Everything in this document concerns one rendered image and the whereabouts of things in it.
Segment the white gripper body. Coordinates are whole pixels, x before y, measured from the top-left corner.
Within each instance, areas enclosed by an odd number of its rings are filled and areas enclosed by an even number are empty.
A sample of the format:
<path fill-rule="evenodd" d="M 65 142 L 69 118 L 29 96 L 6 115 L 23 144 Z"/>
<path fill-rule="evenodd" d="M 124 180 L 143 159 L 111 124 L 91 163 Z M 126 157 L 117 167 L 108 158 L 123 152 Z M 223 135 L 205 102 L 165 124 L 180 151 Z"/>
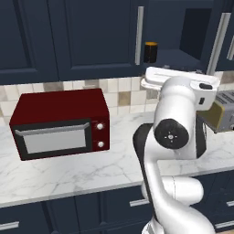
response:
<path fill-rule="evenodd" d="M 186 77 L 190 79 L 191 87 L 197 90 L 217 90 L 220 84 L 219 78 L 214 76 L 174 69 L 149 67 L 146 69 L 141 86 L 150 90 L 161 90 L 167 80 L 175 77 Z"/>

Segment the dark beer bottle orange top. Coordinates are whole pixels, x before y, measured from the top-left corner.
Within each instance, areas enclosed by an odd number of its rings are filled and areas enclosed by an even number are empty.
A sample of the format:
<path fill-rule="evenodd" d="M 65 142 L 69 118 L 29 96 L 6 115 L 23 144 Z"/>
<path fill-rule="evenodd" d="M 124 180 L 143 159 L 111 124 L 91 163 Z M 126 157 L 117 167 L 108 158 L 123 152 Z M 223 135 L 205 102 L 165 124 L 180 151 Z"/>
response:
<path fill-rule="evenodd" d="M 158 44 L 156 42 L 146 42 L 144 45 L 144 63 L 155 63 L 157 58 Z"/>

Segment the navy base cabinet panel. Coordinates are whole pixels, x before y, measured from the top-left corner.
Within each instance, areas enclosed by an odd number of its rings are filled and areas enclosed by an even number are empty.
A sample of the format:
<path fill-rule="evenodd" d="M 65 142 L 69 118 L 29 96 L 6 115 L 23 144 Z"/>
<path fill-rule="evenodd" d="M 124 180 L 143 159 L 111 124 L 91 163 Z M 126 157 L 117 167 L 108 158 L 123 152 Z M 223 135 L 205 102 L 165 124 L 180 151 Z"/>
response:
<path fill-rule="evenodd" d="M 47 206 L 53 228 L 59 234 L 75 234 L 101 225 L 99 193 L 53 199 Z"/>

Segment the grey toaster with yellow side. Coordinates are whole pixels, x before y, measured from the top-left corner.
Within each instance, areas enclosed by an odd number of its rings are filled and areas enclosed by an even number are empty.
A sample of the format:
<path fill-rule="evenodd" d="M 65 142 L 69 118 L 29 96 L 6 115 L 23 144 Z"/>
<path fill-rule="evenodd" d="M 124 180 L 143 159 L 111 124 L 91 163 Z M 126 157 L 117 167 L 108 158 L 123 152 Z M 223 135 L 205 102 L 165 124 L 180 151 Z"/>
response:
<path fill-rule="evenodd" d="M 233 132 L 234 90 L 219 91 L 211 108 L 197 114 L 214 133 Z"/>

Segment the red microwave oven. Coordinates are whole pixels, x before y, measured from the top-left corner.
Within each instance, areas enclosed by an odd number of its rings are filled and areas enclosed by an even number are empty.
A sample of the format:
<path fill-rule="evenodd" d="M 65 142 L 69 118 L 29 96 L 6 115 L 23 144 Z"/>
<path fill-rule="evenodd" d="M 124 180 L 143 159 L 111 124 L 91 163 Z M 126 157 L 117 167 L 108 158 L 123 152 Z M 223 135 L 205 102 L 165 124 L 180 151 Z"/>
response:
<path fill-rule="evenodd" d="M 10 119 L 14 125 L 90 119 L 91 152 L 110 148 L 110 114 L 102 90 L 65 90 L 40 93 L 25 93 L 20 96 Z M 104 142 L 100 148 L 98 142 Z"/>

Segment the navy drawer front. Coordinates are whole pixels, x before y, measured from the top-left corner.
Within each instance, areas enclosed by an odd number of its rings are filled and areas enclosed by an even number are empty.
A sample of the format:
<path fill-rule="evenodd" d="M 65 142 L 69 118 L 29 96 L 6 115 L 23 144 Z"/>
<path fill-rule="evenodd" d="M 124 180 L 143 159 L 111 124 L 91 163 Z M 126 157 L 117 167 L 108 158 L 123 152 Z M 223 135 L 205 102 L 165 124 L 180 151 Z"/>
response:
<path fill-rule="evenodd" d="M 214 229 L 216 232 L 223 232 L 223 231 L 229 231 L 229 230 L 234 229 L 234 226 L 226 227 L 223 229 L 216 229 L 216 227 L 215 227 L 215 224 L 234 220 L 234 213 L 212 215 L 209 217 L 209 220 L 212 223 L 212 225 L 214 226 Z"/>
<path fill-rule="evenodd" d="M 139 186 L 113 189 L 101 193 L 101 221 L 107 224 L 135 220 L 149 220 L 152 217 L 150 204 L 130 207 L 129 202 L 144 199 Z"/>
<path fill-rule="evenodd" d="M 49 234 L 48 223 L 39 203 L 1 207 L 0 224 L 19 221 L 17 229 L 0 231 L 0 234 Z"/>
<path fill-rule="evenodd" d="M 208 215 L 234 213 L 234 206 L 227 206 L 228 201 L 234 201 L 234 170 L 198 175 L 197 179 L 204 188 L 204 196 L 194 208 Z"/>

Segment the black microwave door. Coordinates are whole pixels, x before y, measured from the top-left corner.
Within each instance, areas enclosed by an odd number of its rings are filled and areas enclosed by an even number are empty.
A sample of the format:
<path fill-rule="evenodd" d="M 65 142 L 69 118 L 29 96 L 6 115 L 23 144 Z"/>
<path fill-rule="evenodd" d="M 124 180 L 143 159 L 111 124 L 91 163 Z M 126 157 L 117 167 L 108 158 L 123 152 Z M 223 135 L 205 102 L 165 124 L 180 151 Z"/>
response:
<path fill-rule="evenodd" d="M 92 150 L 91 124 L 85 130 L 60 133 L 43 133 L 19 136 L 15 130 L 27 131 L 90 123 L 90 119 L 78 119 L 59 122 L 20 124 L 12 127 L 16 146 L 23 161 L 49 158 L 68 154 L 87 153 Z"/>

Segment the navy wall cabinet door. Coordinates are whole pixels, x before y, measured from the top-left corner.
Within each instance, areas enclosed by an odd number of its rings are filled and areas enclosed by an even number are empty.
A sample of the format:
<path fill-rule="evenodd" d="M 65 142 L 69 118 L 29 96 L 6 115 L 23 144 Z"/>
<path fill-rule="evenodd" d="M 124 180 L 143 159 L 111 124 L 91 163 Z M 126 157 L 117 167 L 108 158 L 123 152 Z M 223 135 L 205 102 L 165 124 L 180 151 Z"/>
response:
<path fill-rule="evenodd" d="M 145 0 L 48 0 L 62 81 L 139 76 L 135 65 L 138 6 Z"/>
<path fill-rule="evenodd" d="M 217 64 L 216 70 L 229 71 L 229 70 L 234 70 L 234 58 L 233 60 L 227 59 L 229 46 L 234 36 L 234 0 L 222 0 L 222 3 L 223 3 L 222 13 L 231 13 L 231 17 L 230 17 L 228 29 L 227 29 L 227 32 L 223 41 L 222 49 L 220 51 L 220 55 L 218 58 L 218 64 Z"/>
<path fill-rule="evenodd" d="M 0 85 L 58 80 L 48 0 L 0 0 Z"/>

